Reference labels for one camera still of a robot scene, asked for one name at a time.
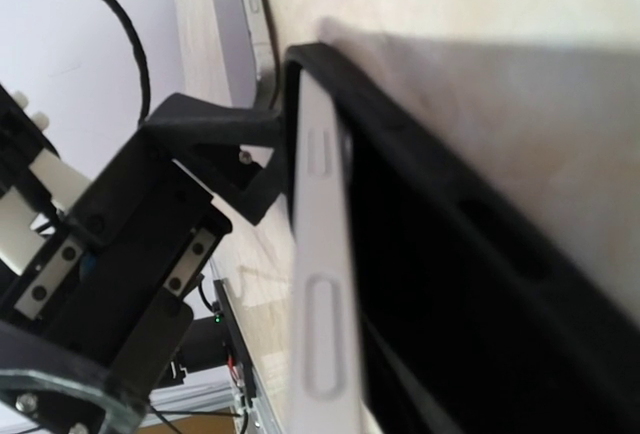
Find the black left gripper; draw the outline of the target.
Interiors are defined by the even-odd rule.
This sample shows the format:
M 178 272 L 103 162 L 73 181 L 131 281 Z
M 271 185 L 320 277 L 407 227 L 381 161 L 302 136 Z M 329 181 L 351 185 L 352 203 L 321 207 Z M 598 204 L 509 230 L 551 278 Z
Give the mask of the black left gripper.
M 135 134 L 1 298 L 1 399 L 53 433 L 132 433 L 192 321 L 185 296 L 231 231 Z

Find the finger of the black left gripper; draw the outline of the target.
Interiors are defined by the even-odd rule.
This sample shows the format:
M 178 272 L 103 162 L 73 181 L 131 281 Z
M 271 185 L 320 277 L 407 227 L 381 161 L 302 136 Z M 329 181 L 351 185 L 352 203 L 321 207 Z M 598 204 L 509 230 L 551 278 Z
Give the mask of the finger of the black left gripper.
M 173 94 L 141 130 L 254 226 L 286 191 L 285 116 L 279 111 Z

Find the small silver-edged phone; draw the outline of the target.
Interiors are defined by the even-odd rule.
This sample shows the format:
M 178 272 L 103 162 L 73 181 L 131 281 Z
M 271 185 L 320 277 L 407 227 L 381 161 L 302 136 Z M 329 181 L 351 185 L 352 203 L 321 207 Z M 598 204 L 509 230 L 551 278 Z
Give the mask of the small silver-edged phone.
M 289 433 L 364 430 L 354 265 L 340 125 L 330 94 L 299 78 L 293 196 Z

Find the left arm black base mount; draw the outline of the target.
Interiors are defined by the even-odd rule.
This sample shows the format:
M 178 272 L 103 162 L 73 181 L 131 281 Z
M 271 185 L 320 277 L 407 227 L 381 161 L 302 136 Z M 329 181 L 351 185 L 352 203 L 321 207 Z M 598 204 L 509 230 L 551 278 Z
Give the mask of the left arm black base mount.
M 226 365 L 235 386 L 238 387 L 247 405 L 251 407 L 256 398 L 257 389 L 253 362 L 247 344 L 235 317 L 229 296 L 222 280 L 215 280 L 213 287 L 216 294 L 214 318 L 226 329 L 223 346 L 226 352 Z

